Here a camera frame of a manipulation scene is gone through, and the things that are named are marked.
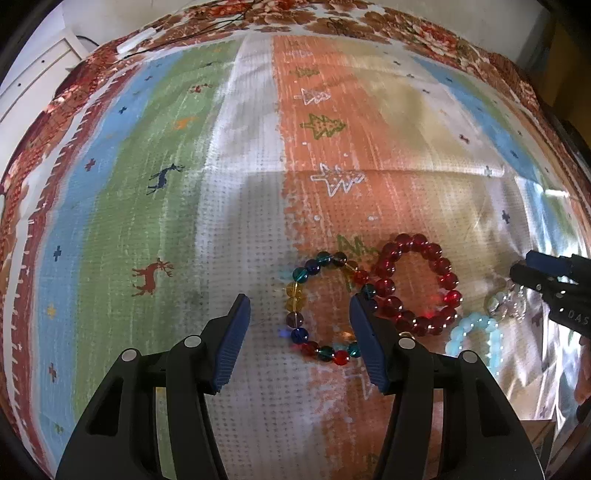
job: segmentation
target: light blue beaded bracelet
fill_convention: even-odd
[[[454,327],[450,333],[450,340],[446,343],[445,353],[449,356],[459,356],[462,351],[462,342],[464,338],[473,329],[484,330],[488,333],[489,350],[486,354],[488,358],[488,370],[496,377],[501,368],[502,350],[501,339],[503,334],[499,330],[499,324],[493,318],[487,317],[481,313],[471,313],[460,320],[458,326]]]

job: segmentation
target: multicolored beaded bracelet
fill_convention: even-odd
[[[445,346],[446,355],[459,356],[462,351],[462,342],[472,330],[484,330],[488,333],[487,368],[496,377],[503,361],[503,346],[501,345],[503,334],[499,330],[498,322],[493,318],[474,312],[460,320],[459,325],[454,327],[450,333],[450,340]]]
[[[359,269],[357,262],[349,261],[347,255],[343,252],[337,252],[334,255],[326,251],[322,251],[316,255],[316,258],[310,258],[306,261],[303,267],[296,268],[292,273],[294,279],[286,288],[285,292],[289,299],[285,307],[289,310],[287,314],[287,325],[293,330],[291,331],[291,341],[296,345],[301,346],[301,351],[305,356],[317,356],[323,362],[334,362],[337,365],[346,365],[350,357],[358,358],[361,356],[357,342],[348,344],[346,350],[336,350],[330,345],[319,346],[317,342],[309,339],[308,330],[302,327],[304,323],[304,316],[300,310],[304,306],[304,292],[303,284],[308,281],[311,276],[317,275],[320,272],[320,267],[326,267],[333,264],[339,268],[347,268],[351,273],[356,273]],[[372,306],[375,310],[378,304],[372,300]]]
[[[402,254],[411,251],[420,253],[425,260],[429,260],[431,270],[441,275],[439,284],[447,290],[443,296],[446,306],[431,318],[417,317],[411,310],[404,310],[402,301],[394,296],[396,286],[390,277],[394,274],[395,264]],[[462,294],[455,289],[458,278],[452,273],[452,263],[441,256],[441,246],[429,243],[424,235],[399,234],[393,242],[384,245],[372,273],[379,277],[375,285],[369,283],[369,273],[365,270],[356,272],[353,279],[356,283],[363,284],[361,292],[367,299],[375,295],[380,298],[380,316],[391,318],[399,332],[411,332],[416,336],[424,336],[427,333],[440,335],[443,329],[457,318],[456,308],[462,303]]]

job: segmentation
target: blue stripe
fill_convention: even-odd
[[[179,52],[152,61],[135,74],[118,100],[103,114],[100,130],[88,150],[82,151],[71,166],[60,186],[56,207],[48,216],[50,231],[43,245],[43,262],[38,267],[35,288],[39,356],[36,382],[40,388],[39,421],[56,463],[77,421],[73,410],[76,304],[86,229],[92,220],[96,198],[111,177],[122,142],[142,118],[158,82],[181,55]],[[58,246],[61,254],[54,257]],[[50,304],[56,310],[53,320],[47,313]],[[48,371],[52,363],[57,372],[55,382]]]
[[[542,185],[546,184],[545,179],[529,151],[514,133],[509,131],[508,125],[499,122],[498,118],[502,117],[501,111],[474,84],[468,86],[468,80],[463,76],[418,57],[414,60],[449,89],[478,122],[482,132],[490,139],[501,157],[525,180],[524,200],[529,203],[530,212],[534,217],[535,235],[540,247],[546,253],[551,253],[546,251],[548,249],[561,252],[567,248],[565,232],[561,229],[550,200],[544,194]]]

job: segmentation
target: silver screw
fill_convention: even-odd
[[[471,352],[470,350],[467,350],[466,352],[462,353],[462,358],[469,364],[475,364],[478,361],[477,354]]]
[[[398,341],[400,348],[404,348],[405,350],[412,350],[416,343],[412,338],[403,337]]]
[[[138,352],[136,352],[132,348],[128,348],[125,352],[121,354],[121,359],[124,362],[131,362],[135,357],[138,356]]]
[[[185,347],[195,348],[196,346],[201,345],[201,337],[199,335],[191,335],[185,338],[184,344]]]

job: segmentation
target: blue gripper pad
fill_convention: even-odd
[[[386,356],[357,297],[352,297],[349,303],[349,320],[355,332],[369,380],[379,388],[381,393],[384,393],[389,386]]]
[[[535,268],[552,277],[568,277],[570,261],[566,258],[551,257],[540,252],[529,251],[525,256],[528,267]]]
[[[217,349],[216,366],[213,373],[213,385],[217,392],[230,381],[250,320],[251,301],[247,296],[243,296]]]

